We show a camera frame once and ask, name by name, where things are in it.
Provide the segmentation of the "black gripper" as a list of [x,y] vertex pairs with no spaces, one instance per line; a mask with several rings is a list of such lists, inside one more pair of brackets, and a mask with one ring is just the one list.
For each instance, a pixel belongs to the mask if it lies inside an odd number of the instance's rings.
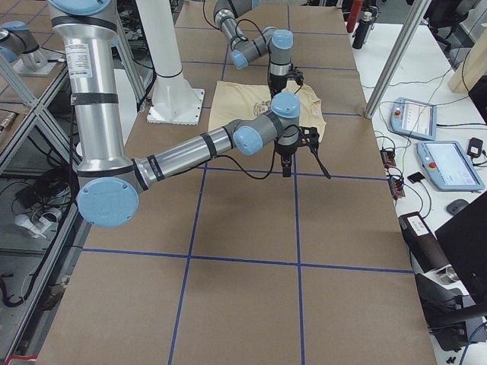
[[273,99],[279,91],[283,91],[287,86],[288,78],[284,75],[269,75],[269,89],[271,94],[271,99]]
[[282,176],[283,177],[290,177],[291,176],[291,161],[292,157],[296,153],[298,146],[296,144],[277,144],[276,145],[276,152],[281,157],[281,165],[282,165]]

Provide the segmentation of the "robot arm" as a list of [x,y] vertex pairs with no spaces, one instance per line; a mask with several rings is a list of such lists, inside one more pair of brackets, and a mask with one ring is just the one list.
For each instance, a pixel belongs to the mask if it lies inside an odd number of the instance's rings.
[[289,80],[302,85],[301,71],[294,67],[291,54],[293,33],[276,27],[259,29],[259,36],[250,39],[240,29],[243,16],[259,5],[258,1],[217,1],[213,10],[215,26],[225,35],[235,67],[243,69],[251,62],[268,56],[267,84],[272,97],[281,93]]
[[213,25],[226,37],[231,59],[241,69],[269,57],[270,108],[255,119],[235,119],[166,151],[142,159],[126,156],[113,68],[112,47],[118,38],[114,1],[51,1],[54,32],[62,38],[81,144],[76,198],[81,216],[98,227],[117,227],[133,218],[139,195],[152,184],[176,176],[238,149],[247,156],[273,143],[284,163],[298,147],[301,108],[286,90],[289,79],[301,82],[293,66],[290,30],[267,27],[249,39],[239,23],[255,1],[218,1]]

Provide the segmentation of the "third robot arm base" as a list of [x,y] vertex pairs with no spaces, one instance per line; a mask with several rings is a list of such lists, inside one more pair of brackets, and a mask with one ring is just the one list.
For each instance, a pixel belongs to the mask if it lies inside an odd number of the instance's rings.
[[9,21],[1,25],[1,55],[21,76],[46,77],[57,63],[56,59],[50,61],[22,21]]

